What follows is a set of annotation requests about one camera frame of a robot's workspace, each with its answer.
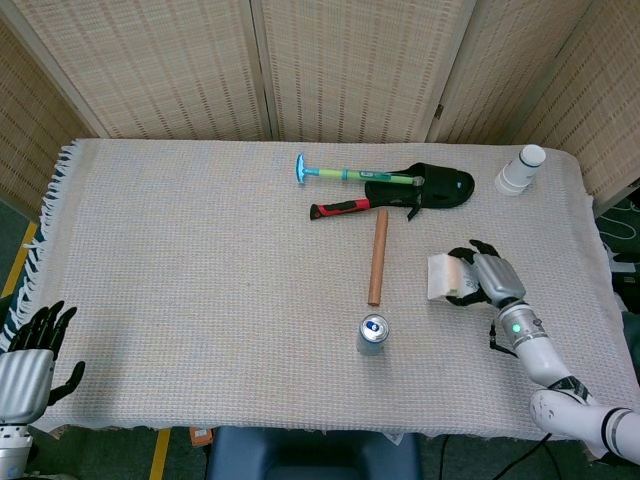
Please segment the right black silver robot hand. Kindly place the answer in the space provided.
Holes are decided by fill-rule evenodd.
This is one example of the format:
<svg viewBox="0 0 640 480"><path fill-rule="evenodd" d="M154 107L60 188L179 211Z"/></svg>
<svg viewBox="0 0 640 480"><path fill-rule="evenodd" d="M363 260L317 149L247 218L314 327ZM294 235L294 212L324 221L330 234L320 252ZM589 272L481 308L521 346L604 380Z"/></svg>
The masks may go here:
<svg viewBox="0 0 640 480"><path fill-rule="evenodd" d="M469 243L473 248L456 247L448 255L469 267L477 288L463 297L447 296L446 299L456 306L488 303L496 308L522 300L526 290L513 266L493 245L474 239Z"/></svg>

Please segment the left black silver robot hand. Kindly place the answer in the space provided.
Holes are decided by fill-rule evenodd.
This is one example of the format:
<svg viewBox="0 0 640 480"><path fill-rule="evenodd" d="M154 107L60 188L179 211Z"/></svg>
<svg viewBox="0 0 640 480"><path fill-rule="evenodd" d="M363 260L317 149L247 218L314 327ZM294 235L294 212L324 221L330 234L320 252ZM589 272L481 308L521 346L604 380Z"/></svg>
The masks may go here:
<svg viewBox="0 0 640 480"><path fill-rule="evenodd" d="M69 379L52 386L56 362L66 330L77 308L62 300L40 308L12 337L1 354L1 424L29 425L46 409L72 394L79 386L86 363L75 364Z"/></svg>

